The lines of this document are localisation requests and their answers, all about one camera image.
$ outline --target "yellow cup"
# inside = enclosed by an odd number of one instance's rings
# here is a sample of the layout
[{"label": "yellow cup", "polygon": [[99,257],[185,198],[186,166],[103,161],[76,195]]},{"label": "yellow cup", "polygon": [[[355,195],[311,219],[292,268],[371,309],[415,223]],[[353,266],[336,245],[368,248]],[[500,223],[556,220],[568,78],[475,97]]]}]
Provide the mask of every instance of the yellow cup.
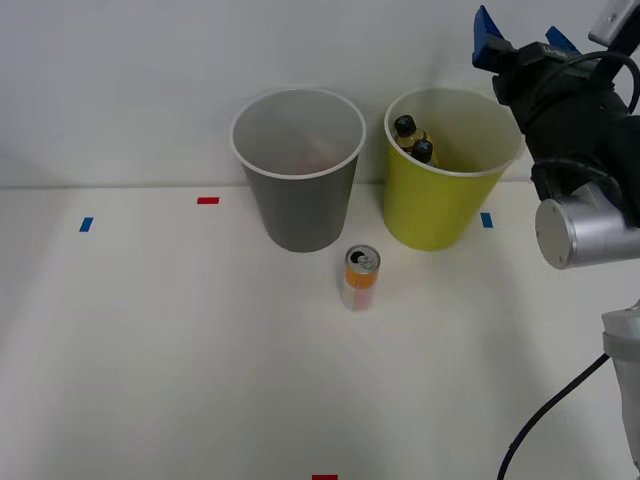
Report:
[{"label": "yellow cup", "polygon": [[[393,122],[407,114],[432,137],[439,168],[413,159],[393,140]],[[387,109],[384,130],[389,150],[384,223],[398,240],[418,250],[453,245],[524,151],[511,112],[469,90],[409,92]]]}]

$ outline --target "red tape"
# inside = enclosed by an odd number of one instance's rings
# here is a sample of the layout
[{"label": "red tape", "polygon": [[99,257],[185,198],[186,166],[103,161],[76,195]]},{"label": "red tape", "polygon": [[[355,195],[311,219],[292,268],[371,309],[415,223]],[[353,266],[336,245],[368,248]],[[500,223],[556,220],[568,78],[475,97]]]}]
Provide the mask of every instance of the red tape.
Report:
[{"label": "red tape", "polygon": [[220,197],[198,197],[198,205],[217,205]]}]

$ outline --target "white wall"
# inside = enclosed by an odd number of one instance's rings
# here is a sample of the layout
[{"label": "white wall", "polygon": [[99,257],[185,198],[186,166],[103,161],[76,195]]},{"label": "white wall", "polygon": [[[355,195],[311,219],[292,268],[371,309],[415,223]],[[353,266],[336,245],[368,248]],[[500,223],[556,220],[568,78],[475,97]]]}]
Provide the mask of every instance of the white wall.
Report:
[{"label": "white wall", "polygon": [[[479,3],[3,0],[0,185],[243,182],[231,118],[291,84],[361,107],[370,141],[358,178],[380,179],[381,118],[396,95],[450,78],[489,85],[469,66]],[[515,46],[555,24],[584,51],[596,49],[586,36],[603,4],[486,1]],[[510,177],[527,173],[525,163]]]}]

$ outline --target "cup rim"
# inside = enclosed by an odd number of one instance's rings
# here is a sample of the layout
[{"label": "cup rim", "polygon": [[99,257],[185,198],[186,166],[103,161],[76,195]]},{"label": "cup rim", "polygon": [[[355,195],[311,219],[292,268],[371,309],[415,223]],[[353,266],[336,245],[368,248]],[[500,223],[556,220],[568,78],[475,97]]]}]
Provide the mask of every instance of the cup rim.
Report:
[{"label": "cup rim", "polygon": [[391,102],[391,105],[389,105],[389,107],[387,108],[387,111],[384,114],[384,133],[387,137],[387,141],[391,144],[392,148],[395,149],[395,151],[400,154],[400,156],[402,156],[403,158],[405,158],[406,160],[409,160],[411,163],[413,163],[414,165],[423,168],[425,170],[429,170],[431,172],[434,173],[439,173],[440,175],[447,175],[450,177],[466,177],[466,178],[473,178],[473,177],[485,177],[488,175],[493,175],[495,173],[499,173],[502,172],[504,170],[506,170],[513,162],[515,162],[516,160],[518,160],[519,158],[522,157],[522,155],[524,154],[524,150],[525,150],[525,145],[524,145],[524,141],[522,139],[522,135],[520,135],[520,144],[518,146],[518,151],[514,154],[513,158],[511,160],[509,160],[506,163],[503,163],[502,165],[498,166],[498,167],[494,167],[491,168],[489,170],[483,170],[481,172],[451,172],[449,170],[443,170],[437,167],[432,167],[431,165],[425,165],[424,163],[421,163],[419,161],[417,161],[415,158],[413,158],[411,155],[409,155],[408,153],[406,153],[404,150],[402,150],[398,144],[395,142],[395,140],[393,139],[393,134],[391,133],[391,130],[389,129],[389,117],[391,116],[391,111],[395,108],[395,106],[400,103],[401,101],[403,101],[405,98],[411,96],[411,95],[415,95],[417,93],[422,93],[422,92],[426,92],[429,90],[450,90],[450,91],[455,91],[455,92],[465,92],[465,93],[471,93],[474,95],[478,95],[479,97],[484,98],[485,100],[489,100],[492,101],[494,103],[498,104],[495,99],[489,97],[488,95],[484,94],[481,91],[477,91],[477,90],[473,90],[470,88],[456,88],[456,87],[439,87],[439,86],[431,86],[431,87],[419,87],[419,88],[415,88],[413,90],[409,90],[408,92],[403,93],[402,95],[400,95],[399,97],[397,97],[393,102]]},{"label": "cup rim", "polygon": [[[319,172],[304,174],[304,175],[283,175],[283,174],[280,174],[280,173],[269,172],[267,170],[263,170],[261,168],[258,168],[255,165],[253,165],[252,163],[250,163],[249,161],[247,161],[240,154],[240,152],[238,152],[238,149],[236,148],[235,141],[233,139],[233,133],[235,132],[236,125],[237,125],[238,121],[240,120],[242,115],[244,115],[244,113],[249,108],[253,107],[256,103],[264,100],[265,98],[271,97],[273,95],[278,95],[278,94],[286,93],[286,92],[322,93],[324,95],[330,95],[332,97],[335,97],[335,98],[341,100],[342,102],[344,102],[345,104],[347,104],[349,107],[351,107],[351,109],[355,112],[356,116],[360,120],[360,126],[362,127],[362,135],[360,137],[360,142],[358,143],[358,146],[353,150],[351,155],[349,155],[345,160],[343,160],[342,162],[338,163],[337,165],[334,165],[331,168],[328,168],[326,170],[321,170]],[[362,147],[364,146],[364,142],[365,142],[366,138],[367,138],[367,123],[364,121],[364,117],[363,117],[362,113],[360,112],[360,110],[358,109],[358,107],[356,107],[356,105],[351,100],[349,100],[348,98],[343,97],[342,95],[339,95],[337,93],[331,92],[329,90],[322,89],[322,88],[280,88],[278,90],[271,90],[271,91],[269,91],[269,92],[267,92],[265,94],[259,95],[258,97],[254,98],[249,103],[247,103],[244,107],[242,107],[242,109],[236,114],[236,116],[234,117],[233,121],[231,122],[231,128],[229,130],[229,143],[231,145],[231,151],[233,152],[235,157],[240,161],[240,163],[242,163],[245,167],[253,170],[254,172],[259,173],[260,175],[265,175],[265,176],[271,177],[271,178],[278,178],[278,179],[281,179],[281,180],[309,180],[309,179],[312,179],[312,178],[323,177],[323,176],[328,175],[330,173],[333,173],[333,172],[335,172],[337,170],[340,170],[342,167],[348,165],[354,158],[356,158],[360,154],[360,151],[362,150]]]}]

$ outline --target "black cable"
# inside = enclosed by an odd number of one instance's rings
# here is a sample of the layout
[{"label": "black cable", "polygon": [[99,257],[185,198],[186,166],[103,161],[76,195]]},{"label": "black cable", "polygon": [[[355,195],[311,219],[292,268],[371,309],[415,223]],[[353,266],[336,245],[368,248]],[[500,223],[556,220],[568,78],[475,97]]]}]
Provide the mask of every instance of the black cable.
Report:
[{"label": "black cable", "polygon": [[564,387],[560,392],[556,394],[551,400],[545,403],[540,410],[538,410],[533,417],[529,419],[527,424],[522,427],[522,430],[516,436],[516,439],[513,441],[511,445],[509,445],[509,450],[507,454],[504,456],[504,460],[502,460],[502,465],[500,465],[500,472],[498,473],[498,480],[504,480],[504,476],[507,474],[507,468],[509,468],[509,464],[511,463],[511,459],[516,454],[516,450],[525,439],[525,437],[529,434],[531,429],[535,427],[536,423],[540,421],[544,415],[551,410],[553,407],[560,402],[564,397],[569,395],[572,391],[574,391],[577,387],[580,386],[582,382],[584,382],[587,378],[591,376],[593,372],[598,370],[604,363],[609,360],[609,355],[603,353],[600,358],[598,358],[595,362],[591,364],[589,368],[587,368],[584,372],[578,375],[575,379],[569,383],[566,387]]},{"label": "black cable", "polygon": [[619,60],[620,62],[624,63],[631,72],[631,75],[633,76],[633,94],[631,95],[631,101],[629,102],[628,109],[629,114],[633,113],[633,111],[636,109],[636,105],[638,105],[638,100],[640,99],[640,69],[631,57],[619,52],[604,51],[585,53],[584,55],[574,57],[571,60],[567,60],[566,62],[561,63],[540,79],[540,81],[533,89],[532,98],[535,99],[538,93],[540,93],[540,89],[542,88],[542,86],[547,84],[549,80],[553,79],[559,73],[564,72],[567,68],[573,67],[580,63],[588,62],[590,60],[597,60],[599,58],[613,58]]}]

